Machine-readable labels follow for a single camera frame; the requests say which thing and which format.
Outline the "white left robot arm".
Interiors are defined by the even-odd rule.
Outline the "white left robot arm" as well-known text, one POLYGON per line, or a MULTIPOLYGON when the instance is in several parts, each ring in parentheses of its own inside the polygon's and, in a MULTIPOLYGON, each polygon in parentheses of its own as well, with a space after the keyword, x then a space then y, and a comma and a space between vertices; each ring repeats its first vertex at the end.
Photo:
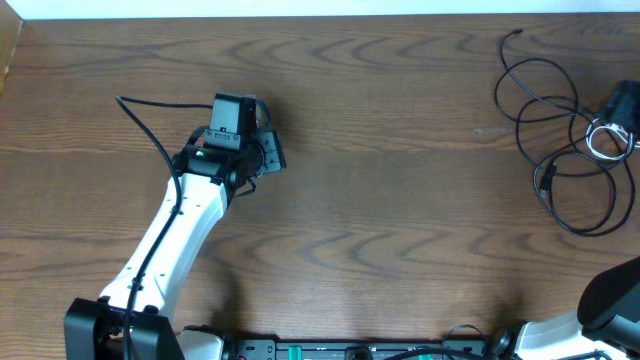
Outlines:
POLYGON ((125 266, 97 300, 77 298, 64 318, 69 359, 225 359, 234 348, 213 331, 173 329, 181 291, 204 240, 237 189, 285 169, 276 131, 241 143, 234 133, 197 129, 173 159, 174 178, 125 266))

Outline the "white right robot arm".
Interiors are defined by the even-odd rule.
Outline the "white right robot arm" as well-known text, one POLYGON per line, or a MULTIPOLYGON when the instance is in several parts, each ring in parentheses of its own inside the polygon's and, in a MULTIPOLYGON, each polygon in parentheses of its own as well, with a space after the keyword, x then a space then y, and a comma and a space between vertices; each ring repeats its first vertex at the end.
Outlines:
MULTIPOLYGON (((599 228, 609 221, 610 213, 591 228, 578 229, 562 221, 555 210, 553 180, 560 175, 556 160, 569 155, 584 158, 598 167, 597 174, 608 177, 611 190, 616 184, 610 170, 626 165, 639 136, 639 83, 625 80, 616 85, 603 112, 602 121, 610 133, 621 131, 627 137, 622 153, 606 158, 592 150, 559 149, 534 165, 533 185, 545 210, 568 232, 599 237, 617 230, 599 228)), ((584 141, 592 144, 595 121, 589 122, 584 141)), ((584 290, 577 310, 544 322, 525 322, 505 329, 486 350, 489 359, 637 359, 639 357, 639 259, 634 258, 597 275, 584 290)))

